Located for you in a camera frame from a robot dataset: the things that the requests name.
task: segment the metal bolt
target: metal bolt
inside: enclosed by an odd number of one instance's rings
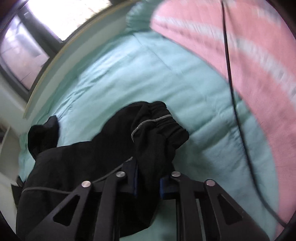
[[[81,183],[81,186],[83,186],[84,188],[88,188],[91,185],[90,181],[84,181]]]
[[[181,176],[181,173],[180,172],[177,172],[177,171],[173,171],[171,173],[172,177],[180,177]]]
[[[126,175],[125,172],[117,172],[116,177],[124,177]]]
[[[213,186],[215,186],[215,181],[214,180],[211,180],[211,179],[209,179],[209,180],[207,180],[206,182],[205,182],[208,186],[210,186],[210,187],[213,187]]]

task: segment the wire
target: wire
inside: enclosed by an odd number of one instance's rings
[[[132,159],[133,159],[133,157],[130,157],[125,162],[131,161]],[[122,166],[123,166],[124,163],[122,163],[121,165],[119,165],[118,167],[116,167],[115,169],[113,169],[112,171],[110,171],[109,173],[107,173],[106,175],[100,177],[99,179],[94,180],[93,183],[100,182],[100,181],[106,179],[111,174],[113,174],[114,172],[116,172],[117,170],[119,170],[120,168],[122,168]],[[25,188],[22,191],[22,193],[25,192],[25,191],[47,191],[47,192],[60,193],[60,194],[70,194],[71,193],[69,191],[62,191],[62,190],[59,190],[59,189],[47,188],[47,187],[28,187],[28,188]]]
[[[249,167],[250,173],[251,173],[251,178],[253,180],[255,190],[257,192],[257,195],[262,202],[263,206],[267,209],[267,211],[278,221],[280,225],[282,225],[284,228],[287,226],[287,224],[276,214],[276,212],[270,207],[270,205],[267,203],[267,201],[264,199],[259,186],[258,186],[258,181],[254,172],[254,167],[251,162],[251,158],[247,149],[246,141],[244,138],[244,133],[241,128],[241,123],[238,118],[237,110],[236,110],[236,101],[234,97],[234,91],[233,91],[233,85],[232,85],[232,77],[231,77],[231,69],[230,69],[230,59],[229,59],[229,51],[228,51],[228,42],[227,42],[227,33],[226,33],[226,24],[225,24],[225,9],[224,9],[224,3],[221,1],[222,5],[222,17],[223,17],[223,35],[224,35],[224,46],[225,46],[225,56],[226,56],[226,63],[227,63],[227,72],[228,72],[228,82],[229,82],[229,88],[230,88],[230,93],[231,93],[231,100],[232,100],[232,106],[234,110],[234,115],[235,115],[235,120],[237,122],[237,127],[239,129],[242,145],[244,147],[244,153],[246,155],[246,160],[247,160],[247,165]]]

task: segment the window frame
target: window frame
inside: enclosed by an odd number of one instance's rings
[[[32,35],[32,37],[35,39],[35,41],[40,45],[40,47],[47,53],[49,56],[49,59],[46,61],[46,63],[43,65],[41,71],[38,73],[35,81],[32,84],[32,87],[30,90],[28,90],[25,86],[22,85],[22,83],[18,80],[18,78],[12,73],[10,68],[5,63],[4,59],[0,55],[0,73],[3,75],[5,80],[9,83],[9,85],[19,94],[26,102],[29,101],[30,96],[37,85],[40,77],[44,73],[47,66],[50,64],[50,62],[53,60],[53,58],[56,56],[56,54],[61,50],[61,48],[73,37],[77,32],[80,31],[85,25],[87,25],[89,22],[91,22],[93,19],[95,19],[98,15],[104,13],[105,11],[108,11],[110,8],[114,7],[117,4],[114,4],[113,2],[111,6],[103,9],[99,13],[92,16],[90,19],[88,19],[85,23],[83,23],[81,26],[79,26],[66,40],[62,41],[60,38],[58,38],[54,33],[49,32],[48,29],[46,29],[46,26],[44,26],[28,9],[26,6],[27,2],[29,0],[19,0],[17,1],[12,9],[9,11],[9,13],[3,18],[2,22],[0,22],[0,44],[2,44],[2,41],[5,37],[5,34],[9,28],[9,24],[11,23],[12,19],[15,16],[18,16],[21,19],[21,22],[24,24],[26,29],[29,31],[29,33]]]

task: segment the black cloth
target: black cloth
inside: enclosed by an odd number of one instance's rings
[[[0,235],[1,241],[20,241],[15,235],[9,224],[6,222],[3,214],[0,211]]]
[[[175,150],[188,140],[189,134],[172,117],[145,122],[134,133],[133,140],[131,134],[143,121],[166,115],[170,112],[163,102],[137,102],[118,111],[90,142],[43,150],[56,145],[57,140],[47,138],[51,143],[46,143],[43,139],[33,138],[35,145],[30,144],[30,152],[36,156],[36,163],[19,201],[17,235],[24,240],[66,196],[48,191],[26,191],[26,188],[73,191],[83,181],[94,181],[106,175],[130,157],[138,162],[139,178],[143,180],[145,191],[137,203],[124,211],[120,235],[130,235],[147,228],[158,204],[159,180],[172,170]],[[30,136],[36,137],[34,130],[39,129],[32,128]]]
[[[28,150],[36,159],[40,152],[57,147],[59,140],[59,123],[57,117],[51,116],[43,125],[34,125],[28,132]]]
[[[24,189],[25,183],[22,181],[20,176],[16,179],[17,186],[11,185],[13,199],[15,201],[15,206],[18,207],[18,203],[20,201],[20,196],[22,194],[22,190]]]

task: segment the bed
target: bed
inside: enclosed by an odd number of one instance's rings
[[[227,81],[200,57],[150,29],[161,0],[137,3],[126,30],[72,68],[34,118],[43,124],[56,115],[58,146],[91,140],[122,107],[136,101],[163,101],[190,134],[177,150],[176,170],[191,179],[216,180],[272,240],[276,221],[259,200],[245,161]],[[254,115],[236,93],[237,110],[259,187],[278,210],[278,182],[271,149]],[[20,177],[34,166],[27,135],[20,138]],[[122,240],[176,240],[173,201],[163,201],[152,226]]]

